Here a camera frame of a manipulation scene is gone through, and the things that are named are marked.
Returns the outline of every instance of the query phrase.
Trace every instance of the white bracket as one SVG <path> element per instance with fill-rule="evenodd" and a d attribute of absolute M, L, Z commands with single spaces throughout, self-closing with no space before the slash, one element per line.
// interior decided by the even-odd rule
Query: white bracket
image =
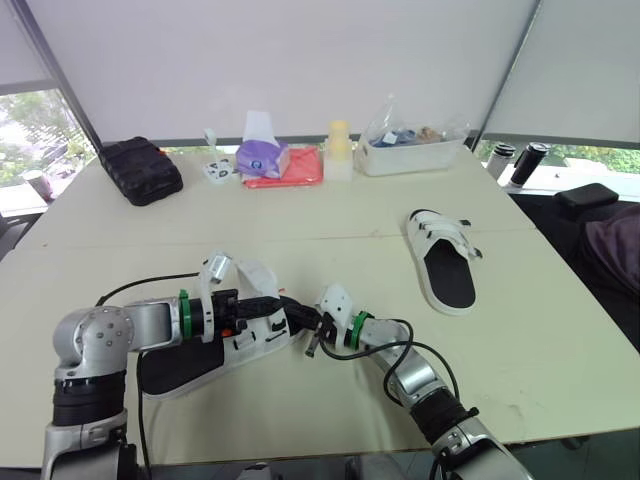
<path fill-rule="evenodd" d="M 214 251 L 202 264 L 198 284 L 200 286 L 200 301 L 202 302 L 202 314 L 204 318 L 204 332 L 202 343 L 213 341 L 215 323 L 213 318 L 213 302 L 211 301 L 211 284 L 219 284 L 226 275 L 232 258 L 219 250 Z"/>

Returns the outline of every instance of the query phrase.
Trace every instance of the white slipper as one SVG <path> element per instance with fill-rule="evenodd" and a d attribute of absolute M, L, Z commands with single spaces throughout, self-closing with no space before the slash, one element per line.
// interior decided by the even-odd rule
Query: white slipper
<path fill-rule="evenodd" d="M 462 234 L 468 220 L 452 220 L 431 210 L 416 210 L 407 236 L 429 304 L 448 315 L 468 313 L 476 301 L 470 258 L 482 258 Z"/>

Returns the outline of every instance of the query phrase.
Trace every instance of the white strap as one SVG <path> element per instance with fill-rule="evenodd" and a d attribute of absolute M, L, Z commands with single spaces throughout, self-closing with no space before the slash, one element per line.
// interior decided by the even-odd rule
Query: white strap
<path fill-rule="evenodd" d="M 474 248 L 462 233 L 461 229 L 464 226 L 464 223 L 442 215 L 420 222 L 420 230 L 424 230 L 428 238 L 448 240 L 456 252 L 467 260 L 469 257 L 482 258 L 480 250 Z"/>

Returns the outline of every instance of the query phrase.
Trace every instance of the black cable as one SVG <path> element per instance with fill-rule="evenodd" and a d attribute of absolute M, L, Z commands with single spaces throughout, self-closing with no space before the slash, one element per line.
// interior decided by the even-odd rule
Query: black cable
<path fill-rule="evenodd" d="M 101 296 L 96 302 L 96 307 L 101 307 L 105 304 L 107 300 L 116 295 L 117 293 L 126 290 L 127 288 L 135 287 L 137 285 L 142 285 L 143 283 L 150 282 L 159 282 L 162 280 L 175 280 L 178 278 L 189 278 L 189 277 L 197 277 L 197 272 L 191 273 L 179 273 L 177 275 L 163 275 L 161 277 L 149 277 L 143 278 L 142 280 L 136 280 L 135 282 L 127 283 L 126 285 L 122 285 L 121 287 L 116 288 L 115 290 L 111 290 L 106 295 Z M 151 477 L 151 464 L 149 463 L 149 449 L 147 448 L 147 437 L 144 432 L 144 418 L 142 416 L 142 382 L 141 379 L 142 372 L 142 353 L 138 354 L 138 360 L 136 362 L 136 383 L 138 387 L 138 429 L 140 430 L 140 446 L 142 448 L 142 457 L 144 458 L 144 468 L 147 473 L 147 480 L 152 480 Z"/>
<path fill-rule="evenodd" d="M 398 366 L 404 361 L 404 359 L 407 358 L 407 355 L 409 355 L 409 351 L 411 350 L 411 345 L 413 344 L 413 327 L 406 320 L 400 320 L 396 318 L 392 320 L 396 323 L 400 323 L 401 325 L 404 325 L 405 327 L 407 327 L 407 330 L 409 330 L 409 338 L 407 339 L 407 345 L 404 347 L 404 350 L 402 351 L 398 359 L 394 362 L 393 365 L 391 365 L 391 368 L 387 370 L 387 373 L 385 373 L 384 378 L 382 379 L 382 388 L 384 389 L 384 394 L 387 396 L 389 400 L 391 400 L 396 405 L 402 406 L 402 403 L 400 403 L 400 400 L 398 400 L 395 396 L 391 395 L 391 392 L 389 391 L 389 380 L 391 379 L 391 375 L 393 375 L 393 373 L 396 371 L 396 368 L 398 368 Z"/>
<path fill-rule="evenodd" d="M 409 344 L 408 341 L 401 340 L 401 341 L 397 341 L 397 342 L 385 343 L 384 345 L 379 345 L 377 347 L 373 347 L 373 348 L 370 348 L 368 350 L 364 350 L 363 352 L 352 353 L 352 354 L 349 354 L 349 355 L 339 355 L 339 354 L 334 353 L 331 350 L 329 350 L 329 348 L 327 347 L 327 344 L 324 342 L 324 340 L 322 338 L 320 338 L 320 348 L 322 348 L 322 351 L 328 357 L 333 358 L 334 360 L 355 360 L 356 358 L 369 357 L 369 356 L 373 355 L 374 353 L 381 352 L 382 350 L 386 350 L 387 348 L 398 347 L 398 346 L 401 346 L 401 345 L 408 345 L 408 344 Z M 438 360 L 440 360 L 440 362 L 442 363 L 444 368 L 447 370 L 447 374 L 451 378 L 451 385 L 453 386 L 453 395 L 456 397 L 456 399 L 460 400 L 460 389 L 458 387 L 458 381 L 456 380 L 456 376 L 454 375 L 453 370 L 451 369 L 451 366 L 445 360 L 445 358 L 440 354 L 440 352 L 438 352 L 435 348 L 430 347 L 429 345 L 427 345 L 425 343 L 422 343 L 422 342 L 415 342 L 415 341 L 411 342 L 410 347 L 411 346 L 424 348 L 425 350 L 433 353 L 433 355 L 435 355 L 435 357 Z"/>
<path fill-rule="evenodd" d="M 144 433 L 144 418 L 142 416 L 142 355 L 142 353 L 139 353 L 136 361 L 136 383 L 138 384 L 138 429 L 140 430 L 140 446 L 142 447 L 142 458 L 144 459 L 144 469 L 147 473 L 147 480 L 152 480 L 149 450 L 147 448 L 147 436 Z"/>
<path fill-rule="evenodd" d="M 442 363 L 442 366 L 445 368 L 445 370 L 447 371 L 447 374 L 449 375 L 449 378 L 451 379 L 451 386 L 453 387 L 453 396 L 456 397 L 456 400 L 460 400 L 460 388 L 458 387 L 458 380 L 456 380 L 456 376 L 453 374 L 453 369 L 451 368 L 451 365 L 449 365 L 449 363 L 444 359 L 442 354 L 438 352 L 435 348 L 427 345 L 426 343 L 413 342 L 413 346 L 424 348 L 428 352 L 433 353 L 433 355 L 438 360 L 440 360 L 440 363 Z"/>
<path fill-rule="evenodd" d="M 161 280 L 174 280 L 176 278 L 189 278 L 189 277 L 197 277 L 197 276 L 198 276 L 197 272 L 192 272 L 192 273 L 180 273 L 178 275 L 165 275 L 162 277 L 149 277 L 149 278 L 143 278 L 142 280 L 136 280 L 135 282 L 127 283 L 126 285 L 118 287 L 115 290 L 110 291 L 106 295 L 101 296 L 98 299 L 98 302 L 96 303 L 96 307 L 101 307 L 102 305 L 104 305 L 104 303 L 107 300 L 109 300 L 111 297 L 113 297 L 116 293 L 120 293 L 121 291 L 126 290 L 127 288 L 135 287 L 136 285 L 142 285 L 143 283 L 150 283 L 150 282 L 158 282 Z"/>
<path fill-rule="evenodd" d="M 438 472 L 438 467 L 440 466 L 440 462 L 437 457 L 434 457 L 433 463 L 431 464 L 431 470 L 429 470 L 429 480 L 436 480 L 436 473 Z"/>

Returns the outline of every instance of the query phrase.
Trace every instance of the tissue box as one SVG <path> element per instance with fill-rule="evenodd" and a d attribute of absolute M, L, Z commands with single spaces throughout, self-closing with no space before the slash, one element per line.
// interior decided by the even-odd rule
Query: tissue box
<path fill-rule="evenodd" d="M 236 152 L 239 172 L 254 177 L 281 178 L 289 166 L 289 145 L 273 145 L 261 140 L 242 142 Z"/>

